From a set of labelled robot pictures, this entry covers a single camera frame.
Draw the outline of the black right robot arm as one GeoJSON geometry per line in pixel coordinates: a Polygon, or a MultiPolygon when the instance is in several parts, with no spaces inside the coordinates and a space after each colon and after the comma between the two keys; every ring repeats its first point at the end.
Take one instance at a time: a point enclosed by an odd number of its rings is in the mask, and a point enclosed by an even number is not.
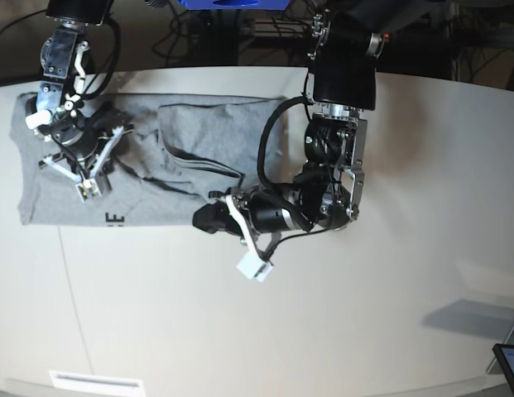
{"type": "Polygon", "coordinates": [[[121,30],[112,18],[110,1],[51,1],[46,16],[59,24],[41,48],[42,80],[36,96],[26,102],[29,130],[58,146],[39,163],[70,179],[82,200],[98,197],[109,187],[108,164],[113,149],[132,132],[124,114],[109,102],[91,115],[84,105],[96,99],[113,77],[121,50],[121,30]],[[92,68],[88,26],[109,26],[113,50],[102,83],[90,88],[92,68]]]}

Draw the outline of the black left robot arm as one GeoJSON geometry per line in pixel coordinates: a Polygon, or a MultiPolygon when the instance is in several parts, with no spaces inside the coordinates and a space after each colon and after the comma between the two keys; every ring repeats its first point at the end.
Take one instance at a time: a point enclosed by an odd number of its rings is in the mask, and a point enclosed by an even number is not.
{"type": "Polygon", "coordinates": [[[314,47],[305,89],[282,102],[267,119],[257,152],[259,184],[230,189],[194,213],[194,227],[246,240],[262,234],[300,235],[346,227],[359,215],[364,182],[367,123],[362,111],[376,107],[377,62],[386,35],[407,24],[406,1],[329,1],[314,15],[314,47]],[[301,105],[308,117],[305,164],[290,182],[268,174],[273,127],[301,105]]]}

